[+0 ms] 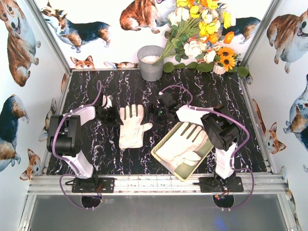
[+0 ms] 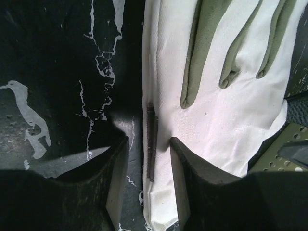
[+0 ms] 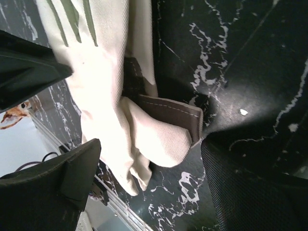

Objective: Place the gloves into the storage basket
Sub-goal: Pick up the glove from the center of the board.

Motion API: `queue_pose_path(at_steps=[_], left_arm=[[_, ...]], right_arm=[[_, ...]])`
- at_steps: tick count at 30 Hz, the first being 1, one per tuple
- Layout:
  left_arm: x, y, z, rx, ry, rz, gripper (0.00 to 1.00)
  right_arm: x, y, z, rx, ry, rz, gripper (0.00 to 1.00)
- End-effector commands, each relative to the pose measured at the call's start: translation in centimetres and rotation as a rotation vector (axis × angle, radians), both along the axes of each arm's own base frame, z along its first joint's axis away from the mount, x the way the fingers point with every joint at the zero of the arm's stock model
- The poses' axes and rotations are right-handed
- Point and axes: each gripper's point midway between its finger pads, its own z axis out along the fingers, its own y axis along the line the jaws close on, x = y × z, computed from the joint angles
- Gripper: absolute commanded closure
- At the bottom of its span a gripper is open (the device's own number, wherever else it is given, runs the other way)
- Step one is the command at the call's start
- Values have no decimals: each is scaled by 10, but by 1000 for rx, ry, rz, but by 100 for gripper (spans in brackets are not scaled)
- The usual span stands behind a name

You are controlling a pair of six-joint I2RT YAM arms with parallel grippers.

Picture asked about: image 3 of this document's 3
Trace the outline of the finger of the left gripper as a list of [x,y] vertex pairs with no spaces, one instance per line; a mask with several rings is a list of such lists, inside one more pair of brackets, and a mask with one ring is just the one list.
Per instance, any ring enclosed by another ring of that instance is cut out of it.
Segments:
[[72,75],[50,48],[0,32],[0,111],[5,112]]

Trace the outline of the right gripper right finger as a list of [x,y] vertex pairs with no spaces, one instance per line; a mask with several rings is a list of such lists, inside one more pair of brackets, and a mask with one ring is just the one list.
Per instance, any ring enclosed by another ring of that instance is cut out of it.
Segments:
[[279,171],[224,147],[202,132],[201,156],[221,231],[305,231],[308,168]]

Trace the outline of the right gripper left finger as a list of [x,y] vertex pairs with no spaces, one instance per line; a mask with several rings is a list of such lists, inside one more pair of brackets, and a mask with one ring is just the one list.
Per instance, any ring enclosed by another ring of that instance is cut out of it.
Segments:
[[74,231],[99,162],[93,139],[74,150],[0,179],[2,231]]

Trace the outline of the white grey glove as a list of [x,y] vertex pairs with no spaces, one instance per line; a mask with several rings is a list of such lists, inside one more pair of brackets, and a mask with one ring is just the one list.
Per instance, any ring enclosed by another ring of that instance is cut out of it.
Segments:
[[131,196],[146,190],[150,163],[179,165],[201,139],[202,109],[158,96],[149,0],[38,0],[52,51],[81,111],[82,140]]

